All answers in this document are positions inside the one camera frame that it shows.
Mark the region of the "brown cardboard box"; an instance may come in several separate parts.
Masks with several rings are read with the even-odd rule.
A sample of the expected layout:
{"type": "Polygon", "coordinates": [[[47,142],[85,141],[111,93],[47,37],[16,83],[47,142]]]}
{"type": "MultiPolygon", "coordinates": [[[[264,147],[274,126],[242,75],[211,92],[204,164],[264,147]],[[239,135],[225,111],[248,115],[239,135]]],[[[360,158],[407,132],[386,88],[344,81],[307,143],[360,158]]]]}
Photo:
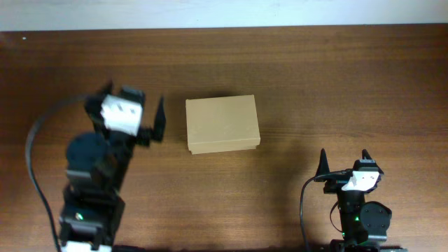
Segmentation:
{"type": "Polygon", "coordinates": [[[188,150],[193,154],[255,149],[260,130],[254,95],[187,99],[188,150]]]}

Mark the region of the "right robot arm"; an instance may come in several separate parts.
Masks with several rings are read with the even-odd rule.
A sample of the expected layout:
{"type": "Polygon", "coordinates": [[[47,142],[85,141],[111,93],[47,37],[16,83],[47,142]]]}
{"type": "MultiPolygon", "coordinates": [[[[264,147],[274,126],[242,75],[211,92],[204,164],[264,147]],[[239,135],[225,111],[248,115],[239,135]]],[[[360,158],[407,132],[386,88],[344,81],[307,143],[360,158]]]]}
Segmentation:
{"type": "Polygon", "coordinates": [[[331,172],[326,152],[321,150],[315,182],[324,182],[323,192],[335,194],[341,222],[341,240],[330,242],[331,251],[379,251],[387,240],[392,211],[385,205],[365,200],[377,188],[384,172],[364,149],[351,169],[331,172]]]}

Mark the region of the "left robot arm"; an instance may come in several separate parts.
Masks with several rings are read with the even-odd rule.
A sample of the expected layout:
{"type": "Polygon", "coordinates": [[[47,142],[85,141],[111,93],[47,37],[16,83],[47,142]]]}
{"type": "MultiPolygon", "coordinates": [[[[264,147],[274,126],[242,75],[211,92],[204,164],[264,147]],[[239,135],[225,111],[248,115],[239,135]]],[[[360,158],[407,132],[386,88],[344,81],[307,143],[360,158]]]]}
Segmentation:
{"type": "Polygon", "coordinates": [[[112,83],[85,98],[94,129],[74,137],[66,149],[62,251],[112,251],[125,209],[120,189],[134,149],[164,137],[164,101],[158,102],[151,127],[141,124],[145,103],[143,91],[122,87],[113,93],[112,83]]]}

